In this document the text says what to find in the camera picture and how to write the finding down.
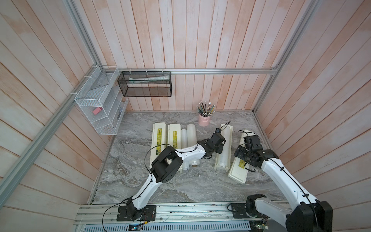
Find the cream dispenser lid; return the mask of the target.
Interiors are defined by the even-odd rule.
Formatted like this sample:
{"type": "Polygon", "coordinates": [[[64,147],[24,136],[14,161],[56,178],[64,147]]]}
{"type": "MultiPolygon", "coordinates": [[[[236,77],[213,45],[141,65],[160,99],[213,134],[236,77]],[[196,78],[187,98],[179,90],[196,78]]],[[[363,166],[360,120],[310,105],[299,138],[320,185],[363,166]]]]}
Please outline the cream dispenser lid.
{"type": "MultiPolygon", "coordinates": [[[[255,134],[249,130],[243,130],[241,132],[240,146],[242,146],[243,148],[245,148],[244,138],[248,135],[251,136],[255,134]]],[[[234,161],[229,170],[228,177],[244,184],[247,179],[247,174],[248,174],[248,170],[245,168],[245,161],[243,161],[239,157],[234,157],[234,161]]]]}

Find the thick plastic wrap roll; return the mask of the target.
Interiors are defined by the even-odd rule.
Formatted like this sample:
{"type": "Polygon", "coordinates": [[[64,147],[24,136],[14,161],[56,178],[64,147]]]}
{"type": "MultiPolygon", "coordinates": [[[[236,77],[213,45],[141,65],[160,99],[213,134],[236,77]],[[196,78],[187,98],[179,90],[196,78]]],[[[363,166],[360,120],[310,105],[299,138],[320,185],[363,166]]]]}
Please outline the thick plastic wrap roll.
{"type": "MultiPolygon", "coordinates": [[[[189,147],[195,146],[197,144],[196,127],[194,124],[188,124],[187,130],[187,144],[189,147]]],[[[189,166],[198,167],[200,165],[199,159],[193,159],[189,161],[189,166]]]]}

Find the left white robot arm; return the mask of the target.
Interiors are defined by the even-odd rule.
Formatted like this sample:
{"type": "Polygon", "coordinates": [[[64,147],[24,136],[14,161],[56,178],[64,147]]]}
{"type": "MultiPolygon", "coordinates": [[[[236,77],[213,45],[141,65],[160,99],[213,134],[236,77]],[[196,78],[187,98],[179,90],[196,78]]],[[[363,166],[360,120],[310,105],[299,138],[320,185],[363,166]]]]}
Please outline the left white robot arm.
{"type": "Polygon", "coordinates": [[[149,176],[143,186],[128,199],[127,215],[136,220],[159,186],[169,182],[184,162],[194,159],[210,159],[214,153],[222,153],[225,143],[225,137],[216,131],[210,138],[198,141],[188,148],[175,149],[170,145],[165,147],[153,160],[149,176]]]}

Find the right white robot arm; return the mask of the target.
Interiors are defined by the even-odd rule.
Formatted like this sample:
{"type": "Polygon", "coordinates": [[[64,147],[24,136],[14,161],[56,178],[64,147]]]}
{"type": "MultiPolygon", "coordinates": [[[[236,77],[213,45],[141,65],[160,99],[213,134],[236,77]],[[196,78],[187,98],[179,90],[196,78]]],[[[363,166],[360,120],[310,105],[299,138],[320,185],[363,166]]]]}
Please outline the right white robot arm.
{"type": "Polygon", "coordinates": [[[333,208],[326,201],[318,200],[308,192],[287,170],[276,153],[263,149],[260,138],[249,131],[234,156],[265,172],[286,197],[290,208],[285,208],[263,194],[247,197],[245,215],[256,218],[265,215],[286,228],[288,232],[330,232],[333,208]]]}

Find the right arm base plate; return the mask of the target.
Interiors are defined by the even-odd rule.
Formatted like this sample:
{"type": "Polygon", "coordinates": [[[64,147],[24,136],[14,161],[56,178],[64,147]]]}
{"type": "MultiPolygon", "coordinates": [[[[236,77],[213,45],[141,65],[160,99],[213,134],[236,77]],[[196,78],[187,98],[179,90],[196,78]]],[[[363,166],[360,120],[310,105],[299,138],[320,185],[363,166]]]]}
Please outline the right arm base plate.
{"type": "Polygon", "coordinates": [[[253,206],[250,206],[247,203],[230,203],[227,205],[227,210],[233,214],[234,219],[269,218],[268,216],[259,213],[253,206]]]}

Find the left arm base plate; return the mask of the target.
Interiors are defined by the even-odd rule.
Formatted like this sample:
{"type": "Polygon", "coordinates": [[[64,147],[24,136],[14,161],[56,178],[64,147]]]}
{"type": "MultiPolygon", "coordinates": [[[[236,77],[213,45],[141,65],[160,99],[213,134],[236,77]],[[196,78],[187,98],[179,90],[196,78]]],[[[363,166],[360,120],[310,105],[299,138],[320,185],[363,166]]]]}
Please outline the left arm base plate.
{"type": "Polygon", "coordinates": [[[156,219],[156,205],[147,205],[137,210],[133,206],[120,206],[118,208],[117,221],[154,221],[156,219]]]}

